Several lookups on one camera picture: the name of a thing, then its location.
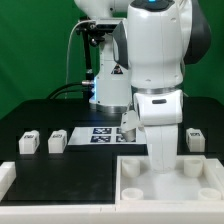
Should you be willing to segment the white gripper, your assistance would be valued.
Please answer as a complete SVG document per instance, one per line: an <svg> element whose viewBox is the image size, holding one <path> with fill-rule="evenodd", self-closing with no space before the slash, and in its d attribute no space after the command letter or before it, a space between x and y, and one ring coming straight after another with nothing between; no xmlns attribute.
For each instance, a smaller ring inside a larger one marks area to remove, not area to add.
<svg viewBox="0 0 224 224"><path fill-rule="evenodd" d="M183 94L175 90L164 94L133 95L133 110L122 114L121 134L141 129L145 134L151 169L158 173L176 166L178 125L182 122Z"/></svg>

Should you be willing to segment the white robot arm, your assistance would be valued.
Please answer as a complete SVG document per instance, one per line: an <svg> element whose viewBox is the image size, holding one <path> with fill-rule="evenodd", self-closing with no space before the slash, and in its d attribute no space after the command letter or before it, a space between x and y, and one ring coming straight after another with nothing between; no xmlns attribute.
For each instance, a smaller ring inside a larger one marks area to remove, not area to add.
<svg viewBox="0 0 224 224"><path fill-rule="evenodd" d="M176 165L182 122L184 66L198 62L211 43L198 0L74 0L100 46L100 71L89 103L120 113L128 141L145 133L151 168Z"/></svg>

